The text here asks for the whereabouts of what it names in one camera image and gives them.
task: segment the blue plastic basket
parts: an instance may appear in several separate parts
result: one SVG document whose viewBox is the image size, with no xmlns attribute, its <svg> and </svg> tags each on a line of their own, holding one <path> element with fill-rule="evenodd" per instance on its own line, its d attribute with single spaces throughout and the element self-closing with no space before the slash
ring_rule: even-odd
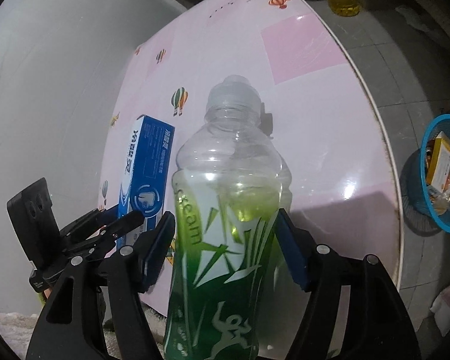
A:
<svg viewBox="0 0 450 360">
<path fill-rule="evenodd" d="M 447 233 L 450 233 L 450 211 L 437 215 L 428 197 L 427 185 L 425 184 L 425 149 L 427 142 L 435 138 L 440 131 L 443 131 L 450 138 L 450 115 L 440 115 L 436 117 L 428 126 L 423 136 L 420 155 L 416 156 L 408 175 L 407 189 L 408 199 L 413 207 L 422 214 L 433 218 L 435 223 Z"/>
</svg>

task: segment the silver rivet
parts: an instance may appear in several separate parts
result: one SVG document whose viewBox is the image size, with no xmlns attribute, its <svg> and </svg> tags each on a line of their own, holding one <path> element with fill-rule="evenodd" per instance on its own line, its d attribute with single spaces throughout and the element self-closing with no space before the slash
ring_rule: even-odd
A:
<svg viewBox="0 0 450 360">
<path fill-rule="evenodd" d="M 317 252 L 320 254 L 329 254 L 330 248 L 327 245 L 317 245 Z"/>
<path fill-rule="evenodd" d="M 77 266 L 77 265 L 81 264 L 82 261 L 83 261 L 82 256 L 75 256 L 74 258 L 72 258 L 71 263 L 73 266 Z"/>
<path fill-rule="evenodd" d="M 128 256 L 132 252 L 133 252 L 133 248 L 129 245 L 125 245 L 124 247 L 122 247 L 122 249 L 120 249 L 120 254 L 122 256 Z"/>
<path fill-rule="evenodd" d="M 367 256 L 367 262 L 374 266 L 374 265 L 378 264 L 378 257 L 375 256 L 374 254 L 369 254 Z"/>
</svg>

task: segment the blue and white box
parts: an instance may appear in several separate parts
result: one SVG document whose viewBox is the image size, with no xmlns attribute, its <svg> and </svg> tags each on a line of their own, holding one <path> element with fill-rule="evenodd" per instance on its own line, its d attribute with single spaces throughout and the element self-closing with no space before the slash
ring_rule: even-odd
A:
<svg viewBox="0 0 450 360">
<path fill-rule="evenodd" d="M 145 221 L 119 238 L 117 249 L 133 245 L 143 231 L 155 229 L 162 217 L 174 130 L 173 126 L 145 115 L 133 124 L 120 185 L 118 217 L 140 210 Z"/>
</svg>

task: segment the plastic bottle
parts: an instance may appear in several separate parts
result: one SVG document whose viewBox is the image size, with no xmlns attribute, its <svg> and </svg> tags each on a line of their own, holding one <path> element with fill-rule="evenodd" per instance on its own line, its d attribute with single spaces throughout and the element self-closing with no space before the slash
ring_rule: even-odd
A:
<svg viewBox="0 0 450 360">
<path fill-rule="evenodd" d="M 291 174 L 258 128 L 260 106 L 245 78 L 227 77 L 210 91 L 206 124 L 176 156 L 167 360 L 258 355 L 255 324 L 273 224 L 291 202 Z"/>
</svg>

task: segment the white bottle cap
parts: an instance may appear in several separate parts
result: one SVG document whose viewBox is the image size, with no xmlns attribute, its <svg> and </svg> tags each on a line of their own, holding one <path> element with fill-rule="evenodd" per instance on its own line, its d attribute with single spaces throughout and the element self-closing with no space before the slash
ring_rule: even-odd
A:
<svg viewBox="0 0 450 360">
<path fill-rule="evenodd" d="M 210 108 L 233 108 L 237 105 L 250 108 L 260 115 L 262 101 L 258 92 L 245 77 L 232 75 L 211 89 L 206 112 Z"/>
</svg>

